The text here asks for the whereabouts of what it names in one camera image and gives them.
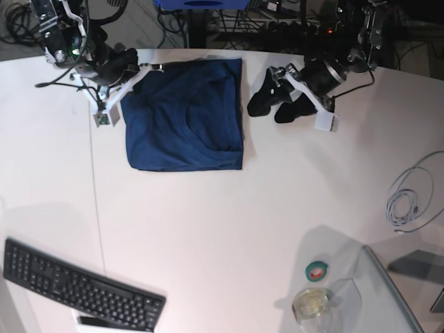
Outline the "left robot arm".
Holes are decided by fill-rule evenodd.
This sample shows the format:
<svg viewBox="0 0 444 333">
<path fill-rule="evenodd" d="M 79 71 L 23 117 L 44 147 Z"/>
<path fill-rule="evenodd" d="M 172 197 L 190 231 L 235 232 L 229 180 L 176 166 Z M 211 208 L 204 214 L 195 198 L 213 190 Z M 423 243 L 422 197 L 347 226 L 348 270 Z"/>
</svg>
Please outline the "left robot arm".
<svg viewBox="0 0 444 333">
<path fill-rule="evenodd" d="M 261 88 L 250 99 L 250 117 L 263 117 L 277 106 L 276 123 L 291 123 L 300 117 L 315 116 L 315 127 L 331 131 L 338 121 L 338 95 L 332 91 L 346 82 L 348 74 L 372 75 L 383 45 L 386 1 L 336 1 L 334 28 L 322 27 L 310 33 L 306 25 L 306 3 L 301 1 L 301 29 L 304 65 L 290 62 L 270 66 Z"/>
</svg>

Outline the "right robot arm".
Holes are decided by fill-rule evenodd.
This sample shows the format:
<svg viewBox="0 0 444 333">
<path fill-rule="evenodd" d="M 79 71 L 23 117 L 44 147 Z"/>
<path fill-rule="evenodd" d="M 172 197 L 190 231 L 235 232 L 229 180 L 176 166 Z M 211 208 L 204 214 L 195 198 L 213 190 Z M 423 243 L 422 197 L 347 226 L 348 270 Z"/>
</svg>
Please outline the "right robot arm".
<svg viewBox="0 0 444 333">
<path fill-rule="evenodd" d="M 122 16 L 128 2 L 108 1 L 108 5 L 117 8 L 116 13 L 92 19 L 86 1 L 30 2 L 48 61 L 102 87 L 125 83 L 139 72 L 137 51 L 122 44 L 109 46 L 103 30 Z"/>
</svg>

